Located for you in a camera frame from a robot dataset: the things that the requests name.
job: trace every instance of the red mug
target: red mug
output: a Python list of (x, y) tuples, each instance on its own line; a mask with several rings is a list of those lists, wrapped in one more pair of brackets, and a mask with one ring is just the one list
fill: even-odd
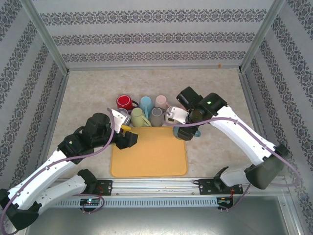
[(116, 99), (116, 104), (117, 107), (119, 109), (126, 109), (126, 110), (132, 110), (136, 107), (133, 106), (133, 104), (136, 104), (138, 107), (138, 103), (133, 101), (129, 95), (123, 94), (120, 95), (117, 99)]

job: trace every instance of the cable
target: cable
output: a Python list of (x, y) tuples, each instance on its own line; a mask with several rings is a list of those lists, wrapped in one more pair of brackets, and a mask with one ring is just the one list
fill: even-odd
[(98, 208), (94, 209), (93, 211), (90, 211), (90, 212), (87, 212), (87, 211), (85, 211), (85, 210), (84, 210), (85, 206), (86, 206), (86, 205), (88, 205), (88, 204), (84, 204), (84, 205), (83, 205), (83, 207), (82, 207), (82, 211), (83, 211), (83, 213), (92, 214), (92, 213), (95, 213), (95, 212), (99, 211), (100, 209), (102, 209), (102, 208), (104, 207), (104, 203), (105, 203), (105, 201), (104, 201), (104, 198), (103, 198), (101, 195), (99, 196), (99, 195), (95, 195), (95, 194), (80, 193), (80, 194), (76, 194), (76, 195), (74, 195), (74, 196), (89, 196), (89, 197), (97, 197), (97, 198), (99, 198), (99, 199), (101, 199), (101, 200), (102, 200), (102, 205), (101, 205), (101, 206), (99, 206)]
[(249, 188), (250, 188), (251, 184), (248, 184), (248, 186), (246, 187), (244, 193), (241, 195), (241, 197), (238, 199), (238, 201), (231, 207), (231, 208), (227, 208), (227, 207), (224, 207), (224, 206), (221, 206), (221, 205), (218, 205), (218, 207), (226, 210), (227, 212), (234, 209), (234, 207), (238, 206), (238, 204), (242, 201), (242, 199), (244, 198), (244, 196), (247, 194)]
[(205, 121), (200, 121), (200, 122), (195, 122), (195, 123), (190, 123), (190, 124), (172, 124), (172, 123), (168, 123), (166, 121), (164, 121), (164, 124), (168, 125), (168, 126), (175, 126), (175, 127), (190, 127), (190, 126), (199, 126), (199, 125), (203, 125), (203, 124), (207, 124), (213, 121), (220, 121), (220, 120), (224, 120), (224, 121), (232, 121), (233, 123), (239, 125), (240, 127), (242, 127), (250, 136), (252, 136), (264, 149), (266, 149), (268, 152), (270, 152), (272, 155), (274, 155), (275, 157), (277, 157), (279, 160), (281, 160), (286, 166), (288, 166), (297, 176), (297, 179), (295, 180), (295, 182), (293, 184), (286, 184), (286, 185), (282, 185), (282, 184), (274, 184), (272, 183), (272, 185), (274, 186), (282, 186), (282, 187), (292, 187), (295, 186), (299, 183), (301, 176), (298, 173), (298, 171), (289, 163), (287, 162), (285, 159), (283, 159), (281, 156), (279, 156), (277, 153), (275, 153), (273, 150), (271, 150), (270, 148), (268, 148), (266, 146), (266, 144), (264, 144), (262, 141), (260, 141), (246, 126), (244, 126), (241, 122), (239, 122), (238, 120), (232, 119), (232, 118), (226, 118), (226, 117), (215, 117), (209, 120), (205, 120)]
[(86, 155), (82, 155), (82, 156), (64, 158), (64, 159), (58, 160), (56, 162), (53, 162), (53, 163), (49, 164), (46, 168), (43, 168), (43, 169), (39, 170), (38, 172), (36, 172), (36, 174), (34, 174), (27, 182), (24, 183), (24, 185), (15, 193), (15, 195), (11, 198), (11, 200), (4, 207), (2, 215), (1, 215), (1, 219), (0, 219), (0, 229), (1, 229), (1, 232), (2, 232), (3, 235), (14, 235), (14, 234), (16, 234), (18, 232), (18, 230), (16, 230), (15, 232), (13, 232), (11, 234), (8, 234), (5, 231), (5, 229), (4, 229), (4, 216), (6, 215), (6, 211), (8, 210), (9, 206), (17, 198), (17, 194), (21, 193), (24, 190), (24, 188), (31, 181), (33, 181), (37, 176), (39, 176), (41, 173), (43, 173), (46, 169), (49, 169), (50, 167), (52, 167), (52, 166), (54, 166), (54, 165), (56, 165), (58, 163), (61, 163), (61, 162), (64, 162), (64, 161), (71, 161), (71, 160), (75, 160), (75, 159), (84, 159), (84, 158), (92, 157), (92, 156), (94, 156), (94, 155), (96, 155), (98, 153), (101, 153), (103, 150), (105, 150), (109, 146), (109, 144), (111, 143), (111, 141), (113, 139), (113, 135), (114, 135), (114, 116), (113, 116), (113, 113), (112, 113), (111, 109), (107, 109), (107, 110), (109, 111), (109, 113), (111, 115), (111, 118), (112, 118), (112, 122), (111, 122), (112, 130), (111, 130), (111, 134), (110, 134), (108, 142), (102, 148), (100, 148), (98, 151), (96, 151), (94, 153), (90, 153), (90, 154), (86, 154)]
[(230, 192), (231, 192), (230, 201), (233, 201), (233, 200), (234, 200), (234, 189), (231, 188), (231, 189), (230, 189)]

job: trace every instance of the metal frame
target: metal frame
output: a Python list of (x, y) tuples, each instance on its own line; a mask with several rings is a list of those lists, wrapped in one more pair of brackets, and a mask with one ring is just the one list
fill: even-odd
[(57, 102), (56, 102), (56, 106), (54, 107), (54, 114), (52, 115), (51, 121), (50, 121), (50, 125), (48, 128), (48, 132), (47, 132), (47, 138), (44, 142), (43, 145), (43, 151), (42, 151), (42, 155), (40, 156), (39, 159), (39, 163), (38, 166), (41, 166), (44, 161), (47, 159), (48, 153), (49, 153), (49, 149), (51, 146), (51, 141), (52, 141), (52, 137), (54, 134), (54, 130), (55, 130), (55, 126), (57, 125), (57, 120), (58, 120), (58, 116), (60, 113), (60, 109), (61, 109), (61, 105), (62, 105), (62, 101), (63, 101), (63, 97), (65, 94), (65, 90), (67, 87), (67, 82), (68, 82), (68, 78), (69, 78), (69, 74), (64, 76), (64, 79), (62, 81), (61, 84), (61, 88), (59, 91), (59, 95), (57, 97)]
[[(112, 195), (104, 196), (107, 200), (118, 201), (121, 199), (122, 201), (135, 201), (135, 200), (143, 200), (143, 199), (173, 199), (173, 201), (177, 200), (210, 200), (210, 198), (214, 202), (216, 197), (225, 196), (221, 195), (200, 195), (199, 188), (197, 185), (193, 184), (194, 180), (199, 178), (142, 178), (142, 179), (110, 179), (113, 180), (112, 184)], [(60, 179), (54, 182), (53, 185), (59, 184), (66, 179)], [(284, 176), (276, 177), (273, 183), (286, 184), (286, 179)], [(246, 194), (247, 197), (255, 197), (255, 196), (276, 196), (279, 201), (279, 205), (282, 211), (282, 215), (288, 229), (290, 235), (303, 235), (303, 230), (300, 224), (298, 217), (296, 216), (295, 207), (291, 199), (289, 188), (287, 187), (277, 187), (277, 186), (268, 186), (265, 190), (257, 189), (253, 186), (250, 187), (249, 191)], [(77, 197), (71, 197), (70, 199), (77, 200)], [(208, 203), (207, 206), (215, 206), (212, 203)], [(66, 203), (58, 203), (56, 208), (73, 208), (79, 207), (76, 203), (76, 206), (66, 204)], [(127, 207), (126, 204), (123, 206), (122, 204), (113, 206), (113, 207)], [(18, 235), (25, 235), (26, 230), (19, 231)]]
[(240, 80), (241, 86), (243, 88), (244, 96), (245, 96), (245, 99), (246, 99), (246, 103), (247, 103), (247, 106), (248, 106), (248, 110), (249, 110), (249, 113), (250, 113), (250, 117), (251, 117), (251, 120), (252, 120), (252, 124), (253, 124), (254, 130), (259, 135), (265, 136), (264, 130), (262, 128), (261, 120), (260, 120), (260, 117), (258, 115), (258, 112), (257, 112), (257, 109), (256, 109), (256, 105), (254, 103), (254, 100), (253, 100), (253, 97), (252, 97), (252, 93), (251, 93), (251, 90), (250, 90), (249, 85), (248, 85), (246, 74), (244, 72), (240, 72), (239, 71), (238, 72), (238, 76), (239, 76), (239, 80)]
[[(68, 198), (57, 203), (53, 208), (77, 208), (81, 206), (82, 198)], [(85, 208), (97, 208), (103, 205), (85, 205)], [(216, 197), (106, 197), (105, 208), (174, 208), (174, 207), (218, 207)]]
[(21, 0), (21, 4), (25, 9), (26, 13), (33, 22), (35, 28), (37, 29), (39, 35), (41, 36), (43, 42), (47, 46), (49, 52), (51, 53), (53, 59), (57, 63), (58, 67), (62, 71), (63, 75), (67, 75), (68, 68), (65, 64), (65, 61), (60, 54), (57, 46), (55, 45), (47, 27), (45, 26), (43, 19), (40, 17), (36, 7), (32, 0)]
[(193, 66), (109, 66), (109, 67), (77, 67), (69, 71), (98, 71), (98, 70), (203, 70), (203, 69), (236, 69), (237, 65), (193, 65)]
[(274, 0), (272, 6), (268, 10), (268, 13), (266, 14), (258, 32), (256, 33), (251, 46), (249, 47), (248, 51), (246, 52), (246, 55), (243, 59), (243, 62), (240, 65), (241, 71), (247, 70), (255, 52), (259, 48), (259, 45), (264, 40), (264, 37), (266, 33), (268, 32), (271, 24), (273, 23), (274, 19), (276, 18), (279, 10), (283, 6), (285, 0)]

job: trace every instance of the gray mug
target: gray mug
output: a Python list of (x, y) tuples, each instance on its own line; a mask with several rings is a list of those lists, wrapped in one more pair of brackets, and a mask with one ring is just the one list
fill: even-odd
[(131, 116), (128, 114), (128, 111), (123, 108), (120, 108), (117, 111), (126, 117), (123, 125), (129, 126), (131, 124)]
[(160, 108), (154, 108), (151, 111), (150, 122), (152, 126), (162, 126), (164, 120), (163, 111)]

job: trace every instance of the light blue mug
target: light blue mug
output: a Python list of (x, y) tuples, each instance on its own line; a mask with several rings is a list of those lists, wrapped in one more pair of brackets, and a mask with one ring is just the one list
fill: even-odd
[(153, 103), (152, 100), (144, 96), (141, 98), (140, 103), (139, 103), (139, 108), (142, 109), (143, 113), (145, 114), (146, 118), (150, 117), (151, 111), (153, 109)]

